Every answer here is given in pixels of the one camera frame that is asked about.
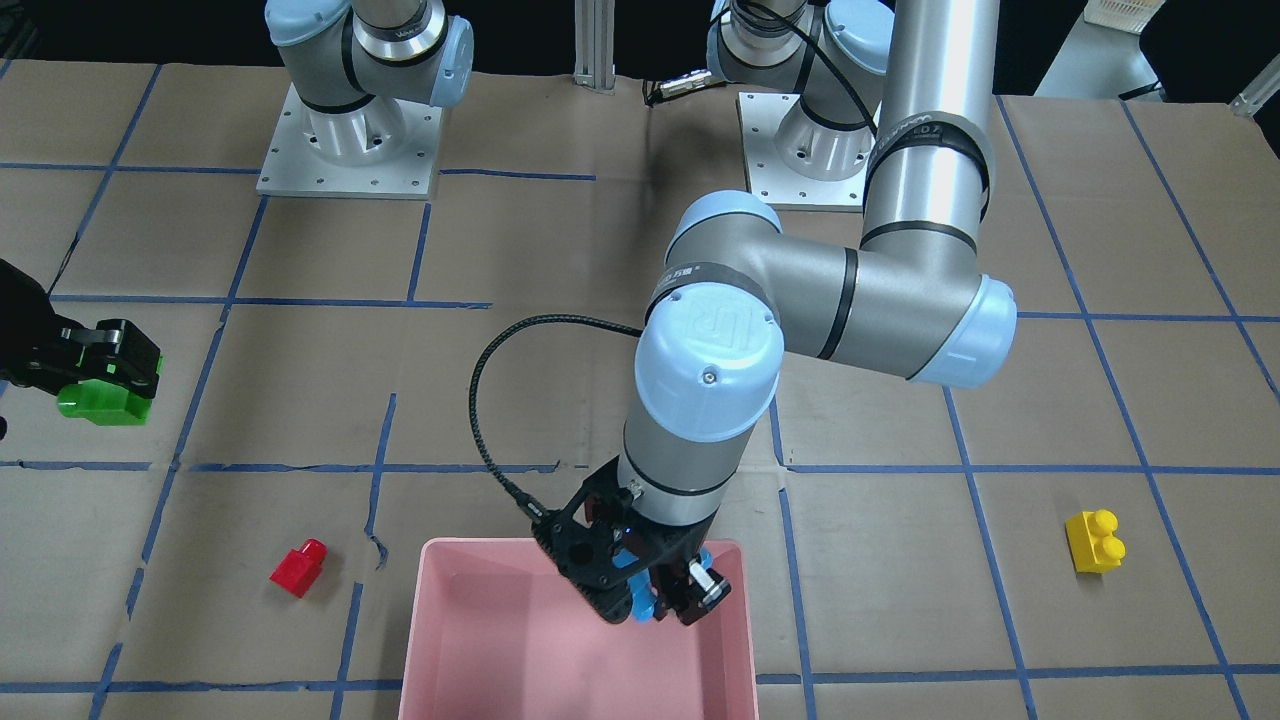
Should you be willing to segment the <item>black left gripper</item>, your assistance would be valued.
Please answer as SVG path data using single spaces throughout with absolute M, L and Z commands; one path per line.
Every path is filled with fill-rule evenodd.
M 530 501 L 532 538 L 562 577 L 605 623 L 618 625 L 632 612 L 628 578 L 648 570 L 659 598 L 657 621 L 669 614 L 690 626 L 732 592 L 704 548 L 712 519 L 686 525 L 654 521 L 639 511 L 640 497 L 618 483 L 613 457 L 581 484 L 562 509 Z M 628 550 L 637 560 L 617 568 L 612 559 Z

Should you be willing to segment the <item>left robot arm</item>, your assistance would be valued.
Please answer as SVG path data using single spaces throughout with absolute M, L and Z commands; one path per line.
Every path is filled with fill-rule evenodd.
M 730 190 L 681 217 L 637 332 L 621 451 L 535 539 L 607 623 L 692 624 L 731 591 L 701 546 L 786 354 L 973 388 L 1004 365 L 1012 291 L 977 264 L 993 182 L 998 4 L 900 1 L 856 247 L 786 234 Z

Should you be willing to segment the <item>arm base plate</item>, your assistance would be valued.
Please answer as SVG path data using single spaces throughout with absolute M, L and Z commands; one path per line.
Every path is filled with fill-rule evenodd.
M 289 88 L 256 190 L 273 197 L 431 197 L 448 111 L 375 97 L 364 108 L 326 114 Z
M 741 92 L 737 109 L 751 193 L 778 210 L 864 211 L 874 146 L 867 126 L 822 124 L 800 94 Z

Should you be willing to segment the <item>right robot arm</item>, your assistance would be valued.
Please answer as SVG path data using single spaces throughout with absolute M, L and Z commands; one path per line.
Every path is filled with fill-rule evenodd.
M 256 191 L 288 199 L 425 200 L 445 109 L 468 87 L 474 29 L 440 1 L 269 1 L 291 77 Z M 3 379 L 86 398 L 92 382 L 152 400 L 163 355 L 134 323 L 59 315 L 49 292 L 3 264 Z

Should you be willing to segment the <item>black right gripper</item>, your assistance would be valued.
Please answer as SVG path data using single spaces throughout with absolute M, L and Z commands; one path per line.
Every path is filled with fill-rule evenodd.
M 33 278 L 1 261 L 1 374 L 19 387 L 50 395 L 83 380 L 102 380 L 152 400 L 160 348 L 123 318 L 90 328 L 55 313 Z

